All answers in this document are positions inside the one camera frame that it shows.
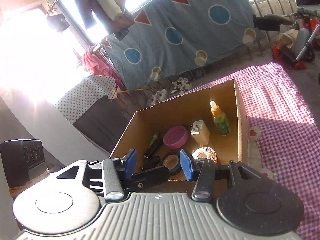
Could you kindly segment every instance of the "cardboard box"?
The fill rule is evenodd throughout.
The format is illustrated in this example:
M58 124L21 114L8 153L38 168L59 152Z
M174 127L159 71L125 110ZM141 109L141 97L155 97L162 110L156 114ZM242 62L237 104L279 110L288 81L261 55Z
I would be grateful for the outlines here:
M231 132L227 136L219 135L214 126L210 101L216 101L229 119ZM140 172L143 164L143 154L148 149L150 140L155 132L160 136L176 125L189 127L196 120L204 120L210 131L208 147L212 147L217 154L218 164L228 165L230 160L238 159L248 163L248 125L244 102L235 80L229 80L211 88L202 89L183 96L155 104L151 108L137 111L132 117L126 130L122 134L111 157L122 158L130 149L138 151L138 165L136 172ZM190 153L200 146L192 136L184 145ZM170 150L162 145L155 155L162 158ZM192 192L195 182L188 182L181 171L170 177L170 181L151 189L159 192ZM215 181L215 195L226 189L225 181Z

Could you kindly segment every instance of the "pink bowl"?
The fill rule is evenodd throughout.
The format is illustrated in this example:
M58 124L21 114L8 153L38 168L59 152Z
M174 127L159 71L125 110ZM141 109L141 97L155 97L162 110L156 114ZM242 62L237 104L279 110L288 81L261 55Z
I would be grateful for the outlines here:
M170 149L181 148L188 141L190 133L182 125L172 127L163 137L163 143Z

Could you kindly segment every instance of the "wheelchair wheel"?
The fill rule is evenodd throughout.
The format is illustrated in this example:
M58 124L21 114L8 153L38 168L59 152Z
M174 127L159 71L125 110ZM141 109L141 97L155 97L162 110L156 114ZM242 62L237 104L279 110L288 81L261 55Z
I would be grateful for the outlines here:
M303 60L308 63L312 63L315 60L315 58L316 58L316 54L314 49L308 49L304 54Z

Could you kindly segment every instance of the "pink gingham tablecloth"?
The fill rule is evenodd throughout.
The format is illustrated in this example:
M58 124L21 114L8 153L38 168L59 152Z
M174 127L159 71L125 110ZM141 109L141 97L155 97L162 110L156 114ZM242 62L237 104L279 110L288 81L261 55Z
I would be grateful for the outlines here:
M261 129L257 144L262 167L303 201L305 215L297 233L320 239L320 131L308 105L276 63L248 67L193 91L230 79L239 85L248 126Z

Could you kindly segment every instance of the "dropper bottle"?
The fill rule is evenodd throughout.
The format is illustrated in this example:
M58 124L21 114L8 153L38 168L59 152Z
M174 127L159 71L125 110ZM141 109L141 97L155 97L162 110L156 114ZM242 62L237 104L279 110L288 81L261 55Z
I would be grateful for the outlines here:
M219 134L228 135L231 132L231 127L226 114L221 111L220 107L217 106L215 101L211 101L210 106L211 113L213 115L213 122L218 128Z

